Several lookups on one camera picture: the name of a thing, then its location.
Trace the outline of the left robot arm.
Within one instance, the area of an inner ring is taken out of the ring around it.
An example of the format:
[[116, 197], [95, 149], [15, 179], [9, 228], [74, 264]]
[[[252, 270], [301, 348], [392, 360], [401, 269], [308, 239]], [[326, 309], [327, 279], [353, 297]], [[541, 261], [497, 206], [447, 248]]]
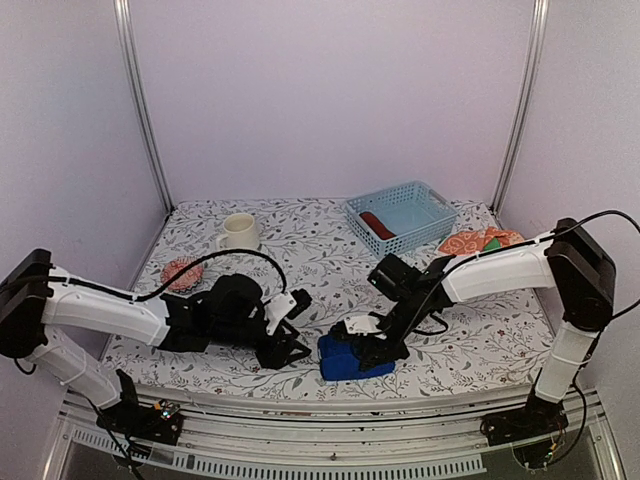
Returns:
[[290, 323], [311, 304], [306, 290], [284, 289], [266, 300], [254, 280], [234, 273], [188, 297], [168, 293], [172, 282], [200, 263], [191, 262], [157, 290], [139, 295], [73, 277], [52, 264], [49, 251], [36, 249], [1, 283], [1, 354], [25, 359], [96, 407], [110, 408], [111, 419], [128, 434], [141, 433], [149, 423], [132, 380], [103, 369], [63, 327], [177, 353], [203, 352], [211, 344], [244, 347], [272, 370], [309, 356]]

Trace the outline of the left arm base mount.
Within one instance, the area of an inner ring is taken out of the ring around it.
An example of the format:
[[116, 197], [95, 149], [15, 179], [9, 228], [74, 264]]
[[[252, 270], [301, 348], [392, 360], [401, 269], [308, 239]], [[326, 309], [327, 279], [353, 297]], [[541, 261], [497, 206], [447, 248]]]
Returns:
[[116, 375], [121, 386], [118, 402], [98, 409], [97, 426], [127, 438], [176, 446], [184, 423], [181, 406], [166, 399], [144, 406], [138, 400], [132, 378], [121, 369], [116, 370]]

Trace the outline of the right aluminium frame post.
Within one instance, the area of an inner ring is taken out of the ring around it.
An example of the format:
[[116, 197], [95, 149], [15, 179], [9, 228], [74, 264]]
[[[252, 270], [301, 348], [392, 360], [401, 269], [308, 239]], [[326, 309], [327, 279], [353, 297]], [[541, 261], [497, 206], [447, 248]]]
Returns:
[[491, 201], [491, 210], [496, 215], [499, 215], [504, 208], [509, 186], [515, 172], [516, 162], [534, 95], [539, 65], [543, 54], [549, 7], [550, 2], [548, 0], [535, 0], [533, 2], [529, 40], [515, 114], [508, 136], [498, 181]]

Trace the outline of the cream ceramic mug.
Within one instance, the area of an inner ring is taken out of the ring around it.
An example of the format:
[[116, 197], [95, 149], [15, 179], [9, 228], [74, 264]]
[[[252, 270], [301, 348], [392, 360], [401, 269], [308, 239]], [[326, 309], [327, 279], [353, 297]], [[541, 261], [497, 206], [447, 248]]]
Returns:
[[255, 218], [248, 213], [228, 216], [222, 224], [222, 233], [216, 237], [216, 250], [245, 249], [257, 251], [260, 248], [258, 226]]

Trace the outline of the floral table mat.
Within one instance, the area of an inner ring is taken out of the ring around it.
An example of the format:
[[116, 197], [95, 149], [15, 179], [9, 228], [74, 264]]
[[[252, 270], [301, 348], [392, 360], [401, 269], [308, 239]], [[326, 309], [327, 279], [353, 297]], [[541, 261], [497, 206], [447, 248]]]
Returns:
[[[169, 216], [139, 277], [147, 293], [160, 284], [171, 260], [208, 256], [224, 220], [251, 214], [260, 229], [260, 257], [210, 259], [202, 289], [224, 274], [242, 273], [266, 296], [307, 290], [311, 306], [294, 321], [301, 341], [315, 348], [337, 321], [369, 312], [387, 313], [390, 302], [368, 283], [375, 258], [353, 234], [343, 204], [333, 199], [267, 199], [184, 202]], [[143, 385], [202, 394], [273, 400], [391, 400], [434, 397], [528, 385], [543, 365], [552, 333], [529, 290], [493, 294], [445, 310], [440, 324], [427, 318], [407, 338], [409, 356], [393, 373], [366, 380], [325, 381], [311, 354], [280, 370], [262, 368], [250, 350], [210, 346], [202, 353], [169, 353], [121, 336], [103, 354]]]

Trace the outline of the orange patterned towel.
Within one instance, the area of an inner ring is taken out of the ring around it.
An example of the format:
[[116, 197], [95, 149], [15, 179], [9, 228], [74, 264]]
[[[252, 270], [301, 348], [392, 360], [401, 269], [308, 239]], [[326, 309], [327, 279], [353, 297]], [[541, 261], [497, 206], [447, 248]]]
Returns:
[[447, 237], [438, 247], [444, 255], [465, 256], [485, 252], [484, 246], [494, 237], [498, 237], [502, 247], [516, 245], [525, 241], [524, 237], [513, 230], [488, 227], [484, 230], [461, 231]]

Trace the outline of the green towel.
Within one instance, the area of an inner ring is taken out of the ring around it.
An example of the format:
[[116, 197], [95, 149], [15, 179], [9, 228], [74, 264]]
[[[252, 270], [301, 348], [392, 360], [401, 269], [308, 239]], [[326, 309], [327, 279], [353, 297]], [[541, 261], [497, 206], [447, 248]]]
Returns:
[[498, 237], [492, 238], [483, 248], [484, 251], [497, 250], [502, 247], [502, 244]]

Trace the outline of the brown towel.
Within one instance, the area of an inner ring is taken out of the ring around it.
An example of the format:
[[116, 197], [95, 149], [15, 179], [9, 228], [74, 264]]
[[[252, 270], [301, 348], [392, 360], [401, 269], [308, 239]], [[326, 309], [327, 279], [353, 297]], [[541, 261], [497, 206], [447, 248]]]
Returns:
[[396, 237], [396, 234], [389, 230], [372, 212], [362, 212], [360, 218], [380, 240], [387, 241]]

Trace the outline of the front aluminium rail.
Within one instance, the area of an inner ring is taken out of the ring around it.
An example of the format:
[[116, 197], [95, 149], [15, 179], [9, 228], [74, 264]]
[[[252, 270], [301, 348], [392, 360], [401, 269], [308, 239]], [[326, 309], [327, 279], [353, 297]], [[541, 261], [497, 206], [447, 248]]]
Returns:
[[395, 400], [273, 400], [142, 386], [184, 418], [174, 446], [152, 444], [140, 474], [220, 479], [626, 479], [606, 411], [593, 389], [564, 401], [569, 420], [552, 465], [519, 464], [550, 435], [491, 445], [480, 424], [523, 405], [526, 387]]

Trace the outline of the aluminium frame post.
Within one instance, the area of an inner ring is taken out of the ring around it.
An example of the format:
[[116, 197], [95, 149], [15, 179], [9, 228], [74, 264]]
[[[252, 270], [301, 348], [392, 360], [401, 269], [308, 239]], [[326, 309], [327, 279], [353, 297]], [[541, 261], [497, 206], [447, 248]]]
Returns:
[[539, 65], [543, 54], [549, 7], [550, 2], [548, 0], [535, 0], [533, 2], [529, 40], [515, 114], [508, 136], [498, 181], [491, 201], [491, 210], [496, 215], [499, 215], [504, 208], [509, 186], [515, 172], [516, 162], [534, 95]]
[[131, 17], [131, 2], [127, 0], [114, 0], [114, 13], [119, 43], [122, 51], [123, 62], [132, 102], [136, 113], [137, 122], [145, 149], [151, 175], [161, 205], [169, 215], [175, 208], [169, 182], [162, 165], [157, 146], [151, 115], [146, 101], [143, 79], [141, 75], [139, 59], [134, 38], [133, 22]]

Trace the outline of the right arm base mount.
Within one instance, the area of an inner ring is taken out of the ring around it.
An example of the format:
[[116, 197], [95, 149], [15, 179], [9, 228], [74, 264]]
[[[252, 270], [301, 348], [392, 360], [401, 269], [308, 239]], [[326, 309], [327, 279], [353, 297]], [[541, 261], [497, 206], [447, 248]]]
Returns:
[[542, 400], [531, 390], [523, 406], [483, 416], [480, 433], [490, 446], [496, 446], [563, 433], [568, 424], [562, 402]]

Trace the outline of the left aluminium frame post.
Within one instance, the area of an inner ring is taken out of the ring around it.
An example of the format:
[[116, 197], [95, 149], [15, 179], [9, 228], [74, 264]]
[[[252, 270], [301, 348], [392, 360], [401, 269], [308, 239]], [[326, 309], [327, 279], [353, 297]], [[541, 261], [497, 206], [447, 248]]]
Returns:
[[134, 38], [133, 22], [131, 17], [131, 2], [127, 0], [114, 0], [114, 13], [119, 43], [122, 51], [123, 62], [132, 102], [136, 113], [137, 122], [145, 149], [151, 175], [161, 205], [169, 215], [175, 208], [169, 182], [162, 165], [157, 146], [151, 115], [146, 101], [143, 79], [141, 75], [139, 59]]

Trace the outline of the blue towel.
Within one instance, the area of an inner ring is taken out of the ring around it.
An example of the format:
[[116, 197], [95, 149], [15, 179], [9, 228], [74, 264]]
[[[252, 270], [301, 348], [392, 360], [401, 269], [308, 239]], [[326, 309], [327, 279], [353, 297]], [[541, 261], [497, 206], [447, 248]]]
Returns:
[[360, 362], [352, 353], [350, 344], [336, 340], [330, 335], [321, 336], [317, 346], [320, 374], [327, 382], [364, 380], [391, 374], [395, 370], [395, 363], [389, 362], [361, 371]]

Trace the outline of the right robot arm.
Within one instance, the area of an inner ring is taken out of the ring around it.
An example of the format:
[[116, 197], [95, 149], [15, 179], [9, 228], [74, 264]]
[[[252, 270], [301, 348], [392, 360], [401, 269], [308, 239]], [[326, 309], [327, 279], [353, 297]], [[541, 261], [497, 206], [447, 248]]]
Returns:
[[422, 320], [458, 304], [519, 290], [554, 290], [564, 308], [562, 323], [534, 384], [533, 400], [517, 415], [517, 427], [537, 436], [556, 417], [560, 403], [597, 336], [614, 317], [615, 262], [572, 218], [533, 239], [466, 256], [441, 256], [419, 270], [389, 254], [368, 281], [393, 308], [385, 315], [346, 320], [361, 338], [360, 367], [394, 361]]

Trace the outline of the light blue plastic basket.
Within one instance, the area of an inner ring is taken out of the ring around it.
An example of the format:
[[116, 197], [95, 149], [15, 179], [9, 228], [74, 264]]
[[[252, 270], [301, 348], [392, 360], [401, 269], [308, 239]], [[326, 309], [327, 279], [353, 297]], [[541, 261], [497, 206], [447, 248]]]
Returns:
[[[421, 181], [412, 181], [348, 199], [347, 222], [375, 258], [402, 254], [447, 237], [456, 221], [452, 204]], [[393, 234], [383, 239], [363, 218], [369, 213]]]

